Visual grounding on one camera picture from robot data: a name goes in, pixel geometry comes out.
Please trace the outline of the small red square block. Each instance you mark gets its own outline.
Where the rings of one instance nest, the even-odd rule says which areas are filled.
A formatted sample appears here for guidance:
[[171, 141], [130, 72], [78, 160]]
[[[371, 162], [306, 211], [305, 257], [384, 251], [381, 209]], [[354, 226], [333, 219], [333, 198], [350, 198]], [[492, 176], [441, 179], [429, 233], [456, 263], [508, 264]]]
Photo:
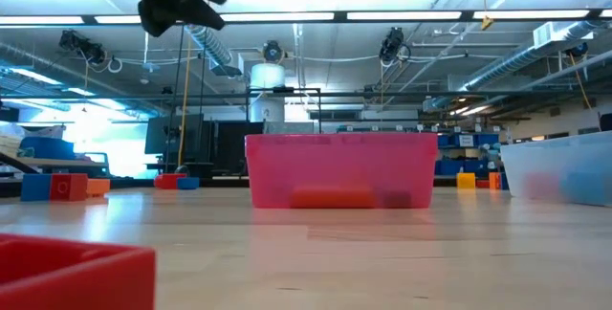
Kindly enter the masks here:
[[0, 233], [0, 310], [154, 310], [151, 248]]
[[88, 176], [84, 173], [54, 173], [51, 177], [50, 200], [77, 202], [87, 198]]

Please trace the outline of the medium blue block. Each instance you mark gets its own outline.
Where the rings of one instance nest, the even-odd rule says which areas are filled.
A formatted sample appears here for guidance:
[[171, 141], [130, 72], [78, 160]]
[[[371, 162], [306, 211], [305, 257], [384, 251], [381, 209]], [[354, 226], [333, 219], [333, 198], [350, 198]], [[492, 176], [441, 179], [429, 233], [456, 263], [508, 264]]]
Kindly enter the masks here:
[[606, 173], [570, 172], [562, 179], [560, 189], [570, 203], [612, 206], [612, 180]]
[[51, 182], [51, 174], [25, 174], [22, 178], [20, 200], [22, 202], [48, 202]]

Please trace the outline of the white cylindrical tank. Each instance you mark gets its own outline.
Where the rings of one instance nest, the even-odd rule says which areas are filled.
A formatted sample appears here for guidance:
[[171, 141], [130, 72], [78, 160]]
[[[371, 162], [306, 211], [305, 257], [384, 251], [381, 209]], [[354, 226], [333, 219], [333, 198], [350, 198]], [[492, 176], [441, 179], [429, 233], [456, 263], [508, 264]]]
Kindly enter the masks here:
[[283, 122], [285, 100], [272, 97], [273, 88], [285, 85], [285, 69], [277, 64], [260, 63], [251, 67], [251, 122]]

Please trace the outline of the black equipment cabinet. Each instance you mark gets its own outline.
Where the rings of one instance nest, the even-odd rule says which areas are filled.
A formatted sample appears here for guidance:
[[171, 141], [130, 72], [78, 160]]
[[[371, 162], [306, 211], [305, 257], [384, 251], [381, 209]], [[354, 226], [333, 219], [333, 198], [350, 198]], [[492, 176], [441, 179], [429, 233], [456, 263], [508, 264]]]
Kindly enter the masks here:
[[201, 179], [246, 175], [245, 138], [261, 133], [261, 123], [212, 121], [202, 115], [154, 118], [147, 125], [144, 152], [158, 160], [147, 167]]

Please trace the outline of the white bag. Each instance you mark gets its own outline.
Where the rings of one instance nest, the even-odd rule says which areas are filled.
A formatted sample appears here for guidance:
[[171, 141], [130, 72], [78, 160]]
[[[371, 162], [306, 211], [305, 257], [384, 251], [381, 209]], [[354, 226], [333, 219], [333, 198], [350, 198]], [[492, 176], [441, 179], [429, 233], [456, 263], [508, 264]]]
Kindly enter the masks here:
[[65, 125], [52, 126], [24, 126], [25, 134], [28, 137], [42, 137], [52, 139], [62, 139], [66, 130]]

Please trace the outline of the blue drum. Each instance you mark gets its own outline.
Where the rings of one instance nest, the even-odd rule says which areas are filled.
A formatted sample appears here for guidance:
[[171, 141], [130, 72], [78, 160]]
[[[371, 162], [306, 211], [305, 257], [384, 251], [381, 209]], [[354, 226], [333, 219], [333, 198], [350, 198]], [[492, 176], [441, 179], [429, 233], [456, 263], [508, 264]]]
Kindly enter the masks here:
[[21, 149], [31, 148], [37, 159], [73, 160], [74, 144], [62, 139], [48, 137], [26, 137], [20, 143]]

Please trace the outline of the background work table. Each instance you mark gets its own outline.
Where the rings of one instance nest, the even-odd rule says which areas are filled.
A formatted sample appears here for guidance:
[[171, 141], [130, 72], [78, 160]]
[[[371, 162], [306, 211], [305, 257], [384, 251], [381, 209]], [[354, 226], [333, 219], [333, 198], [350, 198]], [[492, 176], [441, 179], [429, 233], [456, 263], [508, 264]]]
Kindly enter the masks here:
[[109, 178], [111, 176], [110, 168], [107, 163], [89, 160], [38, 159], [30, 157], [13, 158], [0, 153], [0, 165], [10, 166], [25, 174], [65, 171], [86, 173], [93, 178]]

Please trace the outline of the white stacked boxes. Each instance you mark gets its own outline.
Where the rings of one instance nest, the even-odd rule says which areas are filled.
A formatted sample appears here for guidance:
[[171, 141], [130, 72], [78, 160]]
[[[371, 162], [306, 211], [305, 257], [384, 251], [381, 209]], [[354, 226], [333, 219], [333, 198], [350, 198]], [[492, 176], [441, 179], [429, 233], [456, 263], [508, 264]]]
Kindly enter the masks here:
[[0, 122], [0, 153], [16, 157], [25, 138], [24, 129], [12, 122]]

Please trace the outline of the red translucent plastic bin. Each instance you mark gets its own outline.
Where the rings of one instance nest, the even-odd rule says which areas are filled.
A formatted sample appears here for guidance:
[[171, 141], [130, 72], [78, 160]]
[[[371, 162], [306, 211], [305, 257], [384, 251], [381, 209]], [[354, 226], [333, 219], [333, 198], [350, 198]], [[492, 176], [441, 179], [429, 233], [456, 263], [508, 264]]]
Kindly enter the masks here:
[[434, 133], [257, 134], [245, 141], [252, 204], [293, 209], [297, 188], [408, 191], [410, 209], [430, 206], [438, 153]]

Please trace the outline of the shelf rack with blue bins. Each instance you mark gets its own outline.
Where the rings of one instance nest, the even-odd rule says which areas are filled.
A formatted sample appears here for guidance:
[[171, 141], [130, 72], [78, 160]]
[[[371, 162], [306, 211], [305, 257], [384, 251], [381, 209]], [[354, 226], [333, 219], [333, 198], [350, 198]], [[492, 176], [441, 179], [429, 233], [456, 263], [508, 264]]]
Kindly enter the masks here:
[[459, 131], [458, 127], [435, 131], [438, 156], [436, 176], [455, 176], [459, 172], [481, 177], [487, 170], [488, 154], [500, 145], [496, 132]]

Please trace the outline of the clear translucent plastic bin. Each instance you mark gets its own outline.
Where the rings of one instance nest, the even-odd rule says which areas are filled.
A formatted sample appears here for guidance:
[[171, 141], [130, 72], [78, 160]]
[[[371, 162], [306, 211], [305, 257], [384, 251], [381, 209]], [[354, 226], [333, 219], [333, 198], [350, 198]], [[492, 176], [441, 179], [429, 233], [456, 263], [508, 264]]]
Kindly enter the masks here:
[[559, 199], [568, 202], [560, 189], [562, 179], [570, 172], [602, 172], [612, 180], [612, 131], [501, 147], [501, 158], [512, 196], [523, 194], [523, 179], [528, 173], [549, 172], [559, 178]]

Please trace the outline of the flexible silver duct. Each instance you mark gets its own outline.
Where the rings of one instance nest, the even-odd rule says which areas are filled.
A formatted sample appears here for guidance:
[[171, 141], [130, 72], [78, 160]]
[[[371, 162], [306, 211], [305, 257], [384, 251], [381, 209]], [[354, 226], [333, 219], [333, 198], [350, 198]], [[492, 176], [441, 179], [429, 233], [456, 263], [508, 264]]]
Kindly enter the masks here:
[[211, 28], [188, 24], [185, 26], [185, 31], [191, 36], [195, 44], [203, 50], [208, 58], [209, 69], [214, 75], [228, 78], [243, 75], [242, 70], [238, 67], [237, 60]]

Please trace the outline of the black metal stand frame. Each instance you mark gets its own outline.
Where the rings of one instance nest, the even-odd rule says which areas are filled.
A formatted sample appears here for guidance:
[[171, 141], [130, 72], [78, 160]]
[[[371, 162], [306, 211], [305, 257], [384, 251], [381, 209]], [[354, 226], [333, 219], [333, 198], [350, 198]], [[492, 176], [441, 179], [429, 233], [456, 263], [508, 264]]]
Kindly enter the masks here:
[[321, 134], [321, 119], [309, 119], [310, 102], [320, 114], [321, 100], [319, 88], [248, 87], [245, 122], [261, 123], [264, 134]]

